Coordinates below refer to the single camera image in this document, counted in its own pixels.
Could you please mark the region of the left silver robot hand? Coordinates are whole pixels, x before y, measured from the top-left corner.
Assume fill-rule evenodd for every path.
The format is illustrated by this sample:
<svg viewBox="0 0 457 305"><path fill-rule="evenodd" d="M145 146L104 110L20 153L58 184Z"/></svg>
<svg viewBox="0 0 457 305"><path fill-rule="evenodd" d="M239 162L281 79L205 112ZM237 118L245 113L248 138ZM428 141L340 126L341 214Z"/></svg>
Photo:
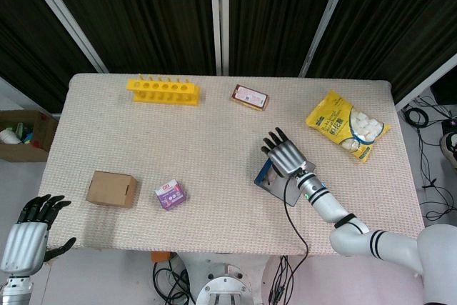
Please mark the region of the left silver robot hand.
<svg viewBox="0 0 457 305"><path fill-rule="evenodd" d="M9 232L1 259L1 271L11 276L32 276L44 263L70 250L76 243L75 237L62 246L47 248L52 224L60 210L70 204L63 195L50 194L28 201Z"/></svg>

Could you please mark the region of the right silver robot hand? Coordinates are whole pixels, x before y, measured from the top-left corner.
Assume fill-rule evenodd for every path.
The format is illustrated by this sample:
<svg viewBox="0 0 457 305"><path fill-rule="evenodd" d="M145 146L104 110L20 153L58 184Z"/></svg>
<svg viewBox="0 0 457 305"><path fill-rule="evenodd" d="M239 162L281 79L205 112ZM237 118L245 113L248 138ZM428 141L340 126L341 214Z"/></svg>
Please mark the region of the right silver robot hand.
<svg viewBox="0 0 457 305"><path fill-rule="evenodd" d="M261 150L270 159L273 169L281 176L296 175L306 170L306 158L287 135L276 127L263 138Z"/></svg>

